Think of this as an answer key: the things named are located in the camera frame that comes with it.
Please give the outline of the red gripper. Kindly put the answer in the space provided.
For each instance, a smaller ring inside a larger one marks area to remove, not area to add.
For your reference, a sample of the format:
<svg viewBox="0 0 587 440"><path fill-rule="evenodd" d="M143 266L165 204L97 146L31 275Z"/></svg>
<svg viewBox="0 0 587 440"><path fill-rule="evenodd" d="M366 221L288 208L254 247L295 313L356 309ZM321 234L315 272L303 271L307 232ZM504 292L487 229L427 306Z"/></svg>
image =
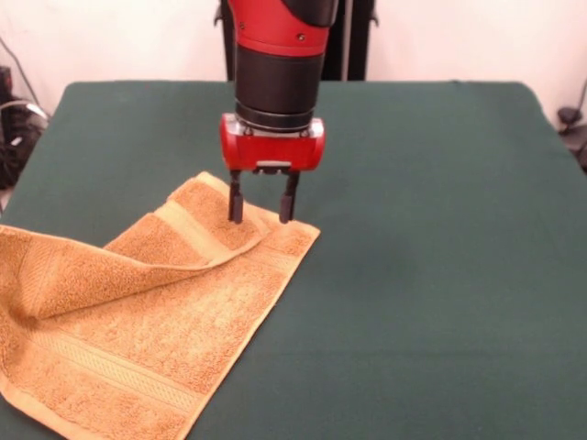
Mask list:
<svg viewBox="0 0 587 440"><path fill-rule="evenodd" d="M299 171L312 171L323 157L326 130L321 118L313 118L309 128L292 133L264 131L242 123L235 114L224 113L219 124L224 162L230 170L228 220L241 224L243 194L242 171L280 169L287 173L280 202L279 219L287 224L294 219Z"/></svg>

